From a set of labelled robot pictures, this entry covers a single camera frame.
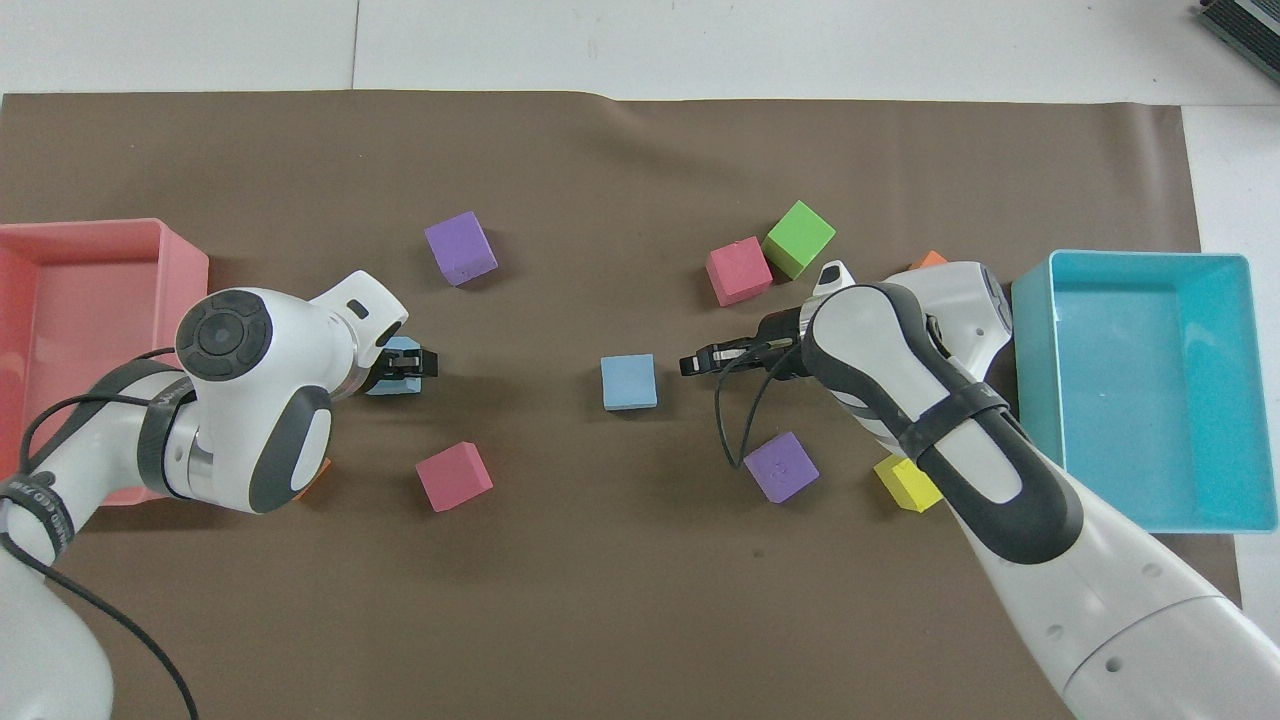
pink plastic container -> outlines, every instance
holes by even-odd
[[[0,478],[17,469],[36,415],[131,357],[173,345],[182,316],[207,292],[209,256],[154,218],[0,225]],[[45,423],[33,448],[67,413]],[[105,505],[156,497],[131,488]]]

brown mat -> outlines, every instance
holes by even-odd
[[[440,352],[420,397],[338,407],[301,502],[104,510],[60,564],[165,644],[207,717],[1069,716],[952,516],[897,510],[884,452],[820,388],[763,406],[755,443],[794,430],[823,473],[774,506],[676,360],[808,295],[812,269],[722,310],[703,270],[796,199],[838,231],[819,261],[863,279],[929,249],[1006,282],[1055,247],[1197,250],[1178,109],[82,95],[9,96],[0,123],[0,219],[155,215],[215,288],[310,297],[365,268]],[[422,228],[463,210],[502,266],[456,290]],[[632,352],[660,406],[608,414],[599,357]],[[736,425],[759,377],[735,379]],[[462,439],[495,488],[435,515],[412,465]],[[1176,547],[1239,597],[1230,538]],[[178,716],[156,662],[83,614],[116,716]]]

turquoise plastic container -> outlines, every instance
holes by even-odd
[[[1149,532],[1275,530],[1243,256],[1057,250],[1012,307],[1042,452]]]

green cube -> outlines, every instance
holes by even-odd
[[[835,234],[836,228],[797,200],[764,237],[762,250],[788,278],[796,279]]]

black strap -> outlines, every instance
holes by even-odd
[[[151,492],[189,500],[174,492],[169,484],[169,478],[164,473],[164,451],[169,445],[169,433],[173,432],[178,409],[193,400],[196,389],[191,378],[183,375],[160,391],[147,405],[147,411],[142,416],[142,429],[138,432],[138,474]]]
[[[49,542],[54,546],[56,559],[76,537],[76,525],[72,523],[70,512],[67,511],[67,503],[50,487],[52,484],[54,474],[49,471],[14,475],[0,483],[0,497],[13,501],[40,520],[49,533]]]
[[[961,423],[992,407],[1009,407],[1009,404],[987,383],[965,386],[922,413],[897,437],[897,445],[914,462]]]

